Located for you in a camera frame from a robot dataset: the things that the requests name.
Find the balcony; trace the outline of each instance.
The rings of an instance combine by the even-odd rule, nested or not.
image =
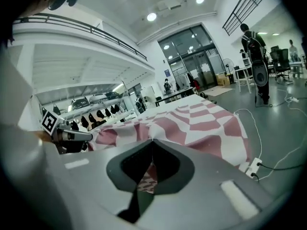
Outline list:
[[[262,0],[239,0],[234,10],[231,12],[223,28],[230,36],[236,28],[254,11]]]
[[[58,15],[52,15],[47,13],[38,13],[34,16],[27,17],[27,18],[20,18],[14,21],[14,25],[23,24],[23,23],[45,23],[50,25],[60,25],[65,26],[68,28],[77,29],[92,35],[96,35],[100,38],[103,38],[109,42],[112,42],[134,54],[136,54],[138,57],[141,57],[142,59],[145,59],[147,61],[147,57],[143,55],[141,52],[133,48],[132,46],[126,44],[125,42],[121,41],[120,39],[114,37],[113,35],[97,28],[92,25],[73,20],[67,17],[58,16]]]

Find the person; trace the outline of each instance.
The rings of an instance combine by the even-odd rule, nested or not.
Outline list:
[[[293,41],[290,39],[289,40],[290,43],[290,47],[289,47],[289,54],[290,54],[290,58],[292,62],[298,62],[301,61],[300,58],[298,57],[298,53],[297,53],[297,48],[295,46],[293,46]],[[294,66],[293,67],[293,78],[295,78],[295,74],[297,74],[297,77],[299,78],[300,76],[300,67],[299,66]]]
[[[243,49],[240,50],[240,54],[241,54],[243,59],[246,59],[246,53],[244,52]]]
[[[28,17],[37,14],[48,7],[56,4],[57,8],[60,7],[65,0],[58,4],[59,0],[14,0],[14,6],[10,9],[3,9],[2,16],[5,18],[5,23],[1,25],[0,43],[7,46],[8,41],[12,43],[12,24],[18,18]],[[11,4],[12,0],[0,0],[2,8]]]
[[[172,93],[172,85],[168,83],[168,79],[164,80],[164,89],[166,94],[171,94]]]
[[[244,52],[248,52],[248,40],[252,37],[252,32],[249,30],[248,25],[241,24],[240,25],[241,31],[244,33],[241,39],[242,46],[244,48]],[[262,37],[258,33],[254,33],[255,39],[260,43],[261,47],[265,47],[265,42],[263,41]],[[268,61],[266,57],[263,58],[263,62],[268,69]],[[269,81],[264,86],[257,86],[258,87],[258,95],[263,99],[263,103],[267,105],[269,103]]]
[[[137,97],[137,98],[136,98],[136,100],[135,100],[135,105],[136,105],[136,107],[138,108],[139,112],[140,112],[140,113],[145,112],[145,111],[146,111],[146,108],[145,108],[143,99],[140,98],[140,95],[139,95],[139,94],[138,94],[136,97]]]

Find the chair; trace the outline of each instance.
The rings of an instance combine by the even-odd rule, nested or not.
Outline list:
[[[278,82],[278,78],[281,77],[283,80],[286,82],[286,84],[293,83],[293,81],[286,80],[285,77],[288,77],[289,79],[289,73],[288,75],[284,74],[285,71],[290,71],[290,65],[289,65],[289,59],[288,59],[288,49],[278,49],[275,51],[272,51],[270,53],[273,64],[274,64],[274,69],[276,72],[275,80]]]

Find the white power plug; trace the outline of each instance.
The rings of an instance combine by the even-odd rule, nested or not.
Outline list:
[[[297,98],[295,98],[295,97],[292,97],[292,101],[294,101],[294,102],[299,102],[299,99],[297,99]]]
[[[250,167],[248,168],[248,170],[246,171],[246,175],[250,178],[253,178],[251,176],[252,173],[257,173],[258,169],[260,166],[257,165],[257,163],[261,163],[262,160],[258,159],[258,158],[254,158],[254,161],[251,163]]]

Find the desk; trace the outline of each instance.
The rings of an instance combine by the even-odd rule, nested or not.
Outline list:
[[[297,61],[297,62],[289,62],[290,67],[301,67],[303,69],[303,62],[302,61]],[[273,69],[274,65],[269,65],[269,69]]]
[[[189,91],[192,91],[193,87],[189,87],[189,88],[186,88],[184,90],[179,90],[179,91],[176,91],[175,93],[171,93],[169,95],[166,95],[166,96],[163,96],[163,98],[161,100],[158,100],[155,102],[155,106],[160,106],[159,103],[162,102],[162,101],[166,101],[172,97],[175,97],[177,95],[180,95],[180,94],[183,94],[183,93],[187,93]]]
[[[241,86],[240,86],[240,81],[246,81],[247,85],[248,85],[248,92],[251,94],[251,91],[250,91],[250,85],[249,85],[249,79],[252,78],[253,76],[250,76],[248,74],[248,69],[250,69],[251,66],[248,66],[248,67],[244,67],[244,68],[240,68],[238,70],[235,70],[235,73],[236,73],[236,79],[238,80],[238,85],[239,85],[239,91],[241,92]],[[240,79],[239,78],[239,71],[243,71],[244,73],[244,78],[243,79]]]
[[[187,150],[196,150],[196,156],[214,154],[241,171],[245,171],[250,159],[248,137],[240,118],[196,94],[147,109],[131,121],[101,127],[93,133],[89,147],[116,154],[133,142],[149,139],[181,144]],[[156,170],[150,166],[138,191],[153,192],[157,181],[151,177],[152,172]]]

